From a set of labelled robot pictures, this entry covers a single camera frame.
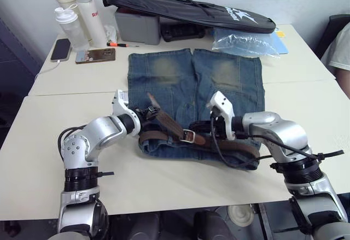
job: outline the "charging cable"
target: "charging cable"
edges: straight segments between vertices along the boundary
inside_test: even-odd
[[[57,60],[57,63],[56,63],[56,65],[55,65],[53,68],[47,69],[47,70],[42,71],[42,72],[39,72],[39,73],[35,76],[34,81],[37,80],[37,77],[39,76],[39,74],[43,74],[43,73],[45,73],[45,72],[49,72],[49,71],[51,71],[51,70],[57,68],[57,67],[60,65],[60,63],[61,63],[61,60]]]

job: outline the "white table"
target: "white table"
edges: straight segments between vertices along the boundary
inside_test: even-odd
[[[297,81],[316,81],[334,79],[320,60],[302,40],[292,25],[278,26],[285,33],[282,41],[289,54],[281,58],[263,57],[263,83],[285,83]],[[67,93],[114,92],[116,89],[127,90],[128,56],[131,53],[180,50],[184,48],[211,49],[212,38],[189,39],[175,42],[161,41],[160,45],[139,44],[139,48],[117,48],[116,60],[109,62],[75,64],[76,53],[72,52],[68,61],[53,71],[41,74],[35,81],[30,96],[57,95]],[[53,68],[51,52],[42,67]]]
[[[334,80],[265,84],[266,110],[294,120],[314,153],[344,149],[325,160],[337,193],[349,192],[350,103]],[[0,220],[57,218],[64,170],[56,139],[112,111],[113,92],[26,97],[0,151]],[[219,162],[160,160],[142,154],[127,137],[100,155],[98,180],[109,214],[286,200],[283,176],[261,161],[258,170],[229,169]]]

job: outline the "gray box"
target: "gray box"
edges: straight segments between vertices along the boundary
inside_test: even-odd
[[[159,44],[159,16],[140,13],[127,8],[118,8],[114,15],[122,40],[149,45]]]

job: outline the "printed logo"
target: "printed logo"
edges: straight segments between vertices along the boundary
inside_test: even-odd
[[[230,14],[230,16],[234,19],[239,21],[239,18],[241,20],[243,20],[244,17],[246,17],[247,19],[250,19],[251,21],[255,22],[256,24],[258,24],[251,16],[249,16],[248,13],[243,12],[241,10],[238,9],[234,9],[234,8],[228,8],[225,7],[225,9],[227,10],[227,12]]]

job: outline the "black bag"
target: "black bag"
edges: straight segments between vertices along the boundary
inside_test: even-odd
[[[103,5],[228,30],[272,33],[276,27],[271,19],[250,11],[192,0],[103,0]]]

